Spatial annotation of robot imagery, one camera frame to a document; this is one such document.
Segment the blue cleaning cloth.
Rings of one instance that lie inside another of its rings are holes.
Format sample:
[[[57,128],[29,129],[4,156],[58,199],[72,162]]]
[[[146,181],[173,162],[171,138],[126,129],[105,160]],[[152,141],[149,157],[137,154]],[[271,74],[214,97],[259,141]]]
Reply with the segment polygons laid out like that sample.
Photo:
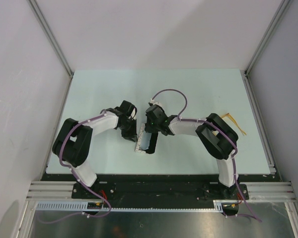
[[[151,139],[151,133],[143,132],[141,142],[140,142],[140,149],[141,150],[147,150],[149,149],[150,145],[150,139]]]

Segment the white geometric glasses case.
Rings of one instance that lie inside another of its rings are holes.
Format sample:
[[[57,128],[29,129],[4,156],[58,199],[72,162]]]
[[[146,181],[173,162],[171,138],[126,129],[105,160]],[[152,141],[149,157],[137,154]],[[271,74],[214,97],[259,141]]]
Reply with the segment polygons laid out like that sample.
[[[158,139],[158,133],[145,131],[145,124],[142,123],[140,133],[136,142],[135,152],[140,154],[154,154]]]

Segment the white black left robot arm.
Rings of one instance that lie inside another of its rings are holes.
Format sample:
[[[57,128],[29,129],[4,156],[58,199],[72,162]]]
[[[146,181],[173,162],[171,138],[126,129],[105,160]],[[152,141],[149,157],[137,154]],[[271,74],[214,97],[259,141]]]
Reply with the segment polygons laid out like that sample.
[[[100,186],[95,183],[97,175],[87,161],[92,137],[107,130],[120,129],[122,138],[137,142],[137,108],[124,100],[120,106],[108,108],[91,119],[77,121],[68,118],[64,121],[52,147],[61,166],[69,168],[82,191],[89,198],[95,198]]]

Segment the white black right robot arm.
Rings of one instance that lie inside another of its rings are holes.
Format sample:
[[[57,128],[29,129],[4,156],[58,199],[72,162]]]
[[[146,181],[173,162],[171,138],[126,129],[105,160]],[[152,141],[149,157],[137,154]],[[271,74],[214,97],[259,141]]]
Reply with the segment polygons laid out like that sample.
[[[231,199],[237,193],[235,182],[238,175],[233,157],[237,153],[237,133],[217,114],[205,119],[184,119],[177,115],[167,116],[162,107],[151,105],[146,110],[145,132],[151,135],[147,154],[155,152],[157,137],[168,135],[197,136],[208,153],[217,160],[219,170],[219,193]]]

